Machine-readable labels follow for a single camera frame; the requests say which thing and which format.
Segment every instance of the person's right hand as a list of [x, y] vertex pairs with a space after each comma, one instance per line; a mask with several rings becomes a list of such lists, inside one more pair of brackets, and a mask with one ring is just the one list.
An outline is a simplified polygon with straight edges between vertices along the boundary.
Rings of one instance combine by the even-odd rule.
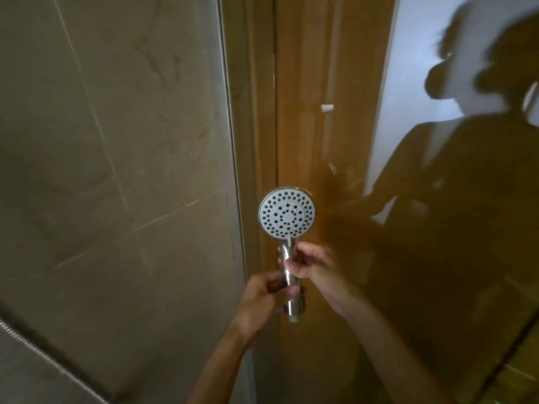
[[353, 309], [355, 300], [364, 298], [360, 290], [338, 270], [329, 248], [300, 241], [296, 257], [287, 259], [285, 266], [298, 278], [313, 281], [330, 306], [343, 317]]

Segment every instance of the forearm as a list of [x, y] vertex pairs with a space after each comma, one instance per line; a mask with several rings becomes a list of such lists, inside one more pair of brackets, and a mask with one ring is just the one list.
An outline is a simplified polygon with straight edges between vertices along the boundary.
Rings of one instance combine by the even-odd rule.
[[202, 371], [187, 404], [228, 403], [246, 350], [245, 341], [233, 326], [229, 327]]
[[350, 297], [344, 316], [394, 404], [455, 404], [395, 328], [368, 300]]

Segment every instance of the hand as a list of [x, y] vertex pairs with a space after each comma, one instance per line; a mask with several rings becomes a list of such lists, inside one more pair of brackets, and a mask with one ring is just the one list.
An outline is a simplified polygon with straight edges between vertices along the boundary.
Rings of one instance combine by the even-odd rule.
[[245, 346], [251, 346], [272, 312], [300, 292], [297, 285], [284, 288], [284, 273], [272, 271], [251, 276], [238, 313], [230, 325]]
[[346, 317], [354, 300], [364, 299], [360, 290], [337, 269], [329, 248], [298, 242], [296, 258], [285, 261], [286, 269], [298, 278], [309, 278], [335, 312]]

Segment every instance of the person's left arm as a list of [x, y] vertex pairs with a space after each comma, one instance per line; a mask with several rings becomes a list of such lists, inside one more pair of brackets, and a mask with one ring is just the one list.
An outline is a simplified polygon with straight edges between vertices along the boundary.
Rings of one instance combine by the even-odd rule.
[[299, 293], [283, 288], [283, 272], [254, 275], [249, 280], [238, 313], [206, 363], [187, 404], [226, 404], [230, 400], [241, 359], [272, 312]]

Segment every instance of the silhouette of person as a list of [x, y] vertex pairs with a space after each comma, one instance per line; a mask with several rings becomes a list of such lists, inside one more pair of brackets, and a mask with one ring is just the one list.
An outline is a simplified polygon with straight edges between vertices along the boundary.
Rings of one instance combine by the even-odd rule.
[[[455, 12], [439, 45], [443, 61], [425, 81], [432, 99], [455, 99], [464, 116], [408, 132], [357, 210], [375, 215], [396, 197], [366, 292], [453, 389], [513, 342], [533, 309], [514, 284], [535, 283], [539, 262], [539, 129], [522, 110], [539, 80], [539, 13], [486, 48], [490, 65], [471, 94], [449, 75], [475, 2]], [[477, 99], [491, 93], [503, 96], [505, 112], [489, 113]], [[445, 144], [429, 159], [440, 136]], [[357, 376], [364, 383], [359, 367]]]

